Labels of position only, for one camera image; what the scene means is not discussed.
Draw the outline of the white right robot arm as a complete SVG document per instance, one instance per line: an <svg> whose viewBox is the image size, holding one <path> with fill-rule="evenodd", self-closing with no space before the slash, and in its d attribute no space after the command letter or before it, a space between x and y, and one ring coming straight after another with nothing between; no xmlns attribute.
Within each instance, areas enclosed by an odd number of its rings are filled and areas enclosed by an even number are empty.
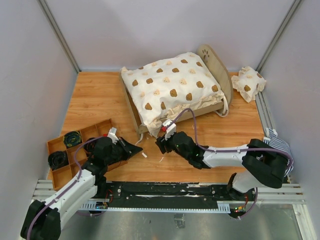
<svg viewBox="0 0 320 240"><path fill-rule="evenodd" d="M244 172L229 179L226 193L232 200L254 188L280 189L294 167L289 144L278 138L274 129L262 140L253 138L236 147L199 145L183 131L160 136L155 143L162 154L175 152L197 169L244 167Z"/></svg>

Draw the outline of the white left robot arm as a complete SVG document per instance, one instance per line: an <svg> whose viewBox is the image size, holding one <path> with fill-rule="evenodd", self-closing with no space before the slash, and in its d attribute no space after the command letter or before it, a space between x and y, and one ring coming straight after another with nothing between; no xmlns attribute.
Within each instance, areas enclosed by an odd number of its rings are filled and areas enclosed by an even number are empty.
<svg viewBox="0 0 320 240"><path fill-rule="evenodd" d="M79 164L78 173L44 201L34 200L26 213L20 236L25 240L57 240L70 218L89 199L105 197L110 165L129 160L143 148L112 134L91 138L92 156Z"/></svg>

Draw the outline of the wooden pet bed frame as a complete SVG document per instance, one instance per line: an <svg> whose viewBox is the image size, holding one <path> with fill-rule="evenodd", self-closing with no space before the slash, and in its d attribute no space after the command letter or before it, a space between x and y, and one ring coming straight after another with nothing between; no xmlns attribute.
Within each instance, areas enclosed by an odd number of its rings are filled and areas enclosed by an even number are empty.
<svg viewBox="0 0 320 240"><path fill-rule="evenodd" d="M201 59L204 60L204 62L208 64L209 69L213 72L213 75L215 77L217 77L218 82L222 85L222 90L224 90L224 92L226 94L228 113L229 113L229 106L230 106L230 103L233 99L233 89L232 89L231 77L229 75L227 68L225 67L223 62L220 60L220 58L217 56L215 51L208 44L200 45L198 47L197 51L194 53L199 55L201 57ZM124 84L124 81L121 77L121 73L120 73L119 78L120 78L120 81L123 85L125 99L126 99L128 107L129 107L129 112L131 114L133 124L134 124L134 127L135 127L137 134L140 135L143 133L149 133L147 127L142 125L142 121L140 119L138 111L133 103L132 97L130 96L130 94ZM224 104L222 102L219 102L215 105L211 105L211 106L197 109L196 111L193 111L191 108L185 108L176 116L175 119L177 119L177 121L184 121L184 120L192 118L193 115L201 116L201 115L204 115L207 113L216 113L218 110L222 109L223 105Z"/></svg>

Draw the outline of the large bear print cushion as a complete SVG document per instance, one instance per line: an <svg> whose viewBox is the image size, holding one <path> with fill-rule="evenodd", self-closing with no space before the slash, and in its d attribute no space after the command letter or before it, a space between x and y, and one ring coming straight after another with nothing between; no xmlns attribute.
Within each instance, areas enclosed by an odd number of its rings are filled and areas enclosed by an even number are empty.
<svg viewBox="0 0 320 240"><path fill-rule="evenodd" d="M193 111L223 103L216 113L228 114L222 84L201 57L186 52L137 69L120 70L122 80L139 114L141 124L157 137L162 123L174 120L184 109Z"/></svg>

